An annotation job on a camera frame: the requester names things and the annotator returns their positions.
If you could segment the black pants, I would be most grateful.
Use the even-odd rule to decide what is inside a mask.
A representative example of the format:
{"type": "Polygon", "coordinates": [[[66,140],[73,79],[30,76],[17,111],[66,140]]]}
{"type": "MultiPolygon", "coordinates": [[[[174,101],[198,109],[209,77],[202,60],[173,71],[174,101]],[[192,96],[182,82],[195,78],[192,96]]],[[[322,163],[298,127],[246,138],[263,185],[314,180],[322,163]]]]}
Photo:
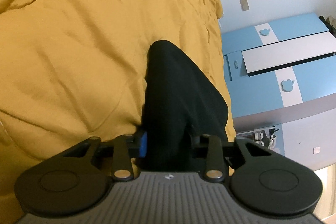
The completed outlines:
{"type": "Polygon", "coordinates": [[[142,129],[146,155],[137,159],[150,172],[203,171],[206,154],[192,141],[203,134],[227,141],[228,106],[198,66],[166,40],[149,48],[142,129]]]}

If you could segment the shelf with colourful items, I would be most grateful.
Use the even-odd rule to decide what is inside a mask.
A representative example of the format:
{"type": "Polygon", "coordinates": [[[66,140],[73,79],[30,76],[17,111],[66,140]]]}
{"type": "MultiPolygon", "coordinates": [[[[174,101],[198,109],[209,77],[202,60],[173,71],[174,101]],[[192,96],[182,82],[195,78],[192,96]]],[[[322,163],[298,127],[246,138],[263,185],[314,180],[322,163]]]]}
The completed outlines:
{"type": "Polygon", "coordinates": [[[282,126],[280,124],[238,132],[236,135],[250,139],[269,150],[279,153],[280,155],[285,155],[284,138],[282,126]]]}

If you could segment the blue wardrobe with white stripe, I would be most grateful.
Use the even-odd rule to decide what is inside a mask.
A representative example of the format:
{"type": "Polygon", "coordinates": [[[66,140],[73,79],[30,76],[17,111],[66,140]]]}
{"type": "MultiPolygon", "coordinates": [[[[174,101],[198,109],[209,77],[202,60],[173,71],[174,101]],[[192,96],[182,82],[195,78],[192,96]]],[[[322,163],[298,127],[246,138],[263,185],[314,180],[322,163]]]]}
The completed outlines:
{"type": "Polygon", "coordinates": [[[234,118],[335,96],[335,36],[315,14],[222,35],[234,118]]]}

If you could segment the white open wardrobe door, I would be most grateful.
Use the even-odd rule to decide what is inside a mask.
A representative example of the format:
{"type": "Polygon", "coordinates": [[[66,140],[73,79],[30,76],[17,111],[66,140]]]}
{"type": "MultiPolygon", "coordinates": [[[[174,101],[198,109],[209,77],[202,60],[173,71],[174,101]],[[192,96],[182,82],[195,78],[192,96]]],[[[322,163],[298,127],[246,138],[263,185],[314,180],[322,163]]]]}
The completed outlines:
{"type": "Polygon", "coordinates": [[[335,53],[335,36],[322,32],[242,52],[247,74],[258,75],[325,58],[335,53]]]}

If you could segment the mustard yellow bed cover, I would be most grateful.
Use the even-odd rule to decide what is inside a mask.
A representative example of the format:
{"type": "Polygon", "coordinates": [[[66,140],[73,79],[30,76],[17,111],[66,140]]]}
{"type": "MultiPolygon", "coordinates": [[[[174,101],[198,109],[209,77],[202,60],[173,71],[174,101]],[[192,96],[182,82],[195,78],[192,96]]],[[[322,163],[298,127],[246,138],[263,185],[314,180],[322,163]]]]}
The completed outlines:
{"type": "Polygon", "coordinates": [[[221,0],[1,0],[1,223],[18,176],[90,136],[135,131],[147,52],[168,40],[227,103],[221,0]]]}

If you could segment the grey wall switch plate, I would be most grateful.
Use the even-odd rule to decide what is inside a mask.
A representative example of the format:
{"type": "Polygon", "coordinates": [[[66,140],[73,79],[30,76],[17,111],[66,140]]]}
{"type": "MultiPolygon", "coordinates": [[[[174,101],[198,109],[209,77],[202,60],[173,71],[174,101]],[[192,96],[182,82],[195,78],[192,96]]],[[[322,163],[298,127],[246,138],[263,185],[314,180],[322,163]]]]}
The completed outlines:
{"type": "Polygon", "coordinates": [[[240,6],[242,11],[248,11],[249,10],[248,0],[240,0],[240,6]]]}

